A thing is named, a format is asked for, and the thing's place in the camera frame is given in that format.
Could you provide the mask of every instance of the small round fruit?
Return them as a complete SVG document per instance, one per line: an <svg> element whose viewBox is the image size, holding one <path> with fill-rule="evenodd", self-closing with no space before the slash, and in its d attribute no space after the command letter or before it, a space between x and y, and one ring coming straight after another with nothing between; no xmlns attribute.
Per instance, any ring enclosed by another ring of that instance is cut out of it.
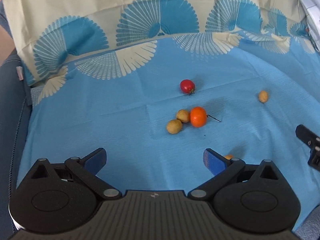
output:
<svg viewBox="0 0 320 240"><path fill-rule="evenodd" d="M191 94L195 91L196 86L191 80L185 79L181 81L180 88L182 92Z"/></svg>
<svg viewBox="0 0 320 240"><path fill-rule="evenodd" d="M181 131L182 129L182 122L177 120L177 119L174 119L174 120L171 120L167 123L167 131L171 134L176 134L178 132Z"/></svg>
<svg viewBox="0 0 320 240"><path fill-rule="evenodd" d="M204 126L207 122L207 118L206 111L200 106L192 108L190 111L190 122L194 127Z"/></svg>
<svg viewBox="0 0 320 240"><path fill-rule="evenodd" d="M265 103L268 101L268 93L264 90L262 90L260 93L259 93L259 100L260 102L262 103Z"/></svg>
<svg viewBox="0 0 320 240"><path fill-rule="evenodd" d="M232 155L232 154L228 154L228 155L225 156L225 158L226 158L227 160L230 160L230 159L233 158L233 155Z"/></svg>
<svg viewBox="0 0 320 240"><path fill-rule="evenodd" d="M190 122L190 113L187 110L181 109L177 112L176 118L183 123Z"/></svg>

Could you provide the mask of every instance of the blue fabric sheet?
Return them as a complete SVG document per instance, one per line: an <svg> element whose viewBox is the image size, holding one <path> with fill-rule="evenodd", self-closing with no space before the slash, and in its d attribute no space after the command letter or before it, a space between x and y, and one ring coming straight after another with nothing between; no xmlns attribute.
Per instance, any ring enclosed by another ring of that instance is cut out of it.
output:
<svg viewBox="0 0 320 240"><path fill-rule="evenodd" d="M212 177L203 163L204 150L212 148L250 164L272 159L301 202L297 227L320 202L320 173L308 166L308 147L295 136L299 124L320 134L320 57L293 38L280 54L241 36L238 47L213 56L160 39L144 66L109 80L69 63L65 84L33 109L18 184L38 158L61 163L103 147L108 161L98 176L122 192L187 193ZM194 81L195 94L181 93L183 79ZM269 93L265 104L261 90ZM184 124L168 134L176 112L194 106L222 122Z"/></svg>

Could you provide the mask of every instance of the metal pin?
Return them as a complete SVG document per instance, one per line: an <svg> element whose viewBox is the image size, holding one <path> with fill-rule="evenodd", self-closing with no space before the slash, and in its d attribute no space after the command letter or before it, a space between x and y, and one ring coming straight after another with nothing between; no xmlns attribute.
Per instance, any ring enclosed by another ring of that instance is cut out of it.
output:
<svg viewBox="0 0 320 240"><path fill-rule="evenodd" d="M119 191L115 188L109 188L109 189L106 189L103 194L106 196L106 197L116 197L119 195Z"/></svg>
<svg viewBox="0 0 320 240"><path fill-rule="evenodd" d="M191 196L196 198L201 198L201 197L204 197L205 195L207 195L207 193L202 189L195 189L191 191Z"/></svg>

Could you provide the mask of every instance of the black clamp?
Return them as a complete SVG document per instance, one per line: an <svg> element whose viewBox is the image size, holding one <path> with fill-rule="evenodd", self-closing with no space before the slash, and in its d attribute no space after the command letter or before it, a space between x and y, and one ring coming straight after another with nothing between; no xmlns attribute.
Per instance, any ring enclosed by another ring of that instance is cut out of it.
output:
<svg viewBox="0 0 320 240"><path fill-rule="evenodd" d="M121 192L95 176L106 164L99 148L83 159L71 157L51 164L38 159L9 204L11 216L29 231L52 234L88 221L102 200L121 198Z"/></svg>
<svg viewBox="0 0 320 240"><path fill-rule="evenodd" d="M302 124L297 126L296 136L310 148L308 165L320 171L320 137Z"/></svg>
<svg viewBox="0 0 320 240"><path fill-rule="evenodd" d="M271 234L293 228L300 202L271 160L252 165L238 158L226 160L212 149L206 149L204 155L208 154L214 157L209 166L220 160L227 168L191 191L190 199L209 202L222 220L242 231ZM199 197L194 192L206 194Z"/></svg>

